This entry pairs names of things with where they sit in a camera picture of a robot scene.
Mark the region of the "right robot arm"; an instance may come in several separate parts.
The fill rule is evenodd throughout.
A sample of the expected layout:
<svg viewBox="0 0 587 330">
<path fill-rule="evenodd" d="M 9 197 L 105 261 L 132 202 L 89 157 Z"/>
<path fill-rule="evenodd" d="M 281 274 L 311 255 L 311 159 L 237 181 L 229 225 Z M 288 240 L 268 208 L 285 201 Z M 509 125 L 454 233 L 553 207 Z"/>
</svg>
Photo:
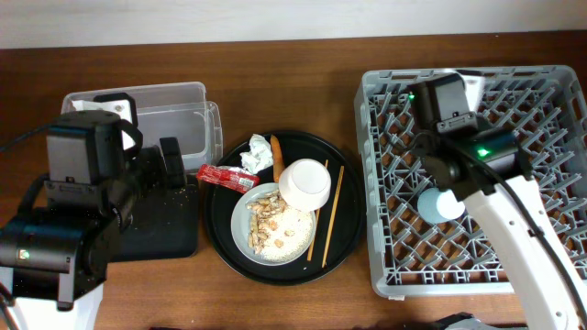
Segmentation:
<svg viewBox="0 0 587 330">
<path fill-rule="evenodd" d="M 586 285 L 549 222 L 515 134 L 478 115 L 483 78 L 459 71 L 407 87 L 410 149 L 489 239 L 531 329 L 583 329 Z"/>
</svg>

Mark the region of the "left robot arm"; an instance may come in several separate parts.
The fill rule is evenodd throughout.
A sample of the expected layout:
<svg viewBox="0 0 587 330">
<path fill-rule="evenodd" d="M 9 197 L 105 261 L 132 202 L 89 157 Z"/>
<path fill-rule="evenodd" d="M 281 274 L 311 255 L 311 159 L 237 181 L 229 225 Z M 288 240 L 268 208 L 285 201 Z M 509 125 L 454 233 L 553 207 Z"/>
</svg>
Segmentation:
<svg viewBox="0 0 587 330">
<path fill-rule="evenodd" d="M 179 143 L 144 147 L 136 117 L 82 110 L 47 126 L 49 171 L 1 229 L 1 314 L 10 329 L 92 329 L 107 266 L 138 201 L 179 189 Z"/>
</svg>

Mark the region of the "orange carrot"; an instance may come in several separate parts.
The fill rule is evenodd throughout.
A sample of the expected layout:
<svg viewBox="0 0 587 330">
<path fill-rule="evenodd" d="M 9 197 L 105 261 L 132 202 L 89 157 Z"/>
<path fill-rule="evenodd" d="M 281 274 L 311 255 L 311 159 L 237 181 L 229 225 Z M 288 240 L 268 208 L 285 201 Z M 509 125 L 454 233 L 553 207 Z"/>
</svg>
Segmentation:
<svg viewBox="0 0 587 330">
<path fill-rule="evenodd" d="M 285 169 L 283 156 L 282 156 L 282 148 L 281 148 L 279 139 L 274 135 L 271 135 L 270 143 L 271 143 L 271 152 L 272 152 L 272 158 L 273 158 L 273 180 L 275 182 L 278 182 L 280 180 L 280 177 L 281 177 L 284 169 Z"/>
</svg>

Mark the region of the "wooden chopstick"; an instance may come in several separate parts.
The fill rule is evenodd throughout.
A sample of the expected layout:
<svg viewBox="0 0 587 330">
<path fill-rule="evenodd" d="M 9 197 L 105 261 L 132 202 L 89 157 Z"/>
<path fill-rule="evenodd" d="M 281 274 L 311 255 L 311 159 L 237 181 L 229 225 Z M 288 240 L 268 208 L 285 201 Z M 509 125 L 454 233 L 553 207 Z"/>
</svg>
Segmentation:
<svg viewBox="0 0 587 330">
<path fill-rule="evenodd" d="M 343 178 L 344 178 L 344 172 L 345 172 L 345 166 L 341 165 L 340 169 L 339 169 L 337 187 L 335 190 L 331 214 L 329 217 L 329 223 L 328 223 L 328 229 L 327 229 L 327 239 L 325 242 L 325 248 L 324 248 L 322 263 L 321 263 L 322 269 L 325 268 L 327 265 L 327 256 L 328 256 L 328 252 L 329 252 L 329 248 L 330 248 L 333 227 L 334 227 L 334 223 L 335 223 L 335 219 L 336 219 L 338 200 L 339 200 L 340 190 L 341 190 L 341 186 L 342 186 L 342 182 L 343 182 Z"/>
<path fill-rule="evenodd" d="M 329 160 L 328 160 L 328 159 L 326 159 L 326 160 L 325 160 L 325 163 L 324 163 L 324 166 L 325 166 L 325 168 L 326 168 L 326 169 L 328 168 L 328 163 L 329 163 Z M 314 253 L 314 248 L 315 248 L 315 242 L 316 242 L 316 235 L 317 235 L 317 229 L 318 229 L 318 223 L 319 223 L 320 212 L 321 212 L 321 208 L 318 208 L 318 209 L 315 211 L 315 216 L 316 216 L 316 231 L 315 231 L 315 233 L 314 233 L 313 239 L 312 239 L 312 241 L 311 241 L 311 244 L 310 244 L 310 246 L 309 246 L 309 249 L 308 249 L 308 251 L 307 251 L 307 257 L 306 257 L 306 260 L 307 260 L 308 262 L 312 261 L 312 257 L 313 257 L 313 253 Z"/>
</svg>

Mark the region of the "light blue cup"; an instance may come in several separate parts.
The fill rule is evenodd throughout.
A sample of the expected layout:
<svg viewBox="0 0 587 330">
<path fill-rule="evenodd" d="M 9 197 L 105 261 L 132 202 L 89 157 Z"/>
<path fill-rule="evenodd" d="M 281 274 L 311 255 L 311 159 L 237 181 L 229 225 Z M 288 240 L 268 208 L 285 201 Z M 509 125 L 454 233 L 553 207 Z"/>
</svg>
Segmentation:
<svg viewBox="0 0 587 330">
<path fill-rule="evenodd" d="M 465 205 L 459 202 L 452 190 L 430 188 L 420 193 L 417 199 L 417 212 L 431 225 L 455 220 L 465 213 Z"/>
</svg>

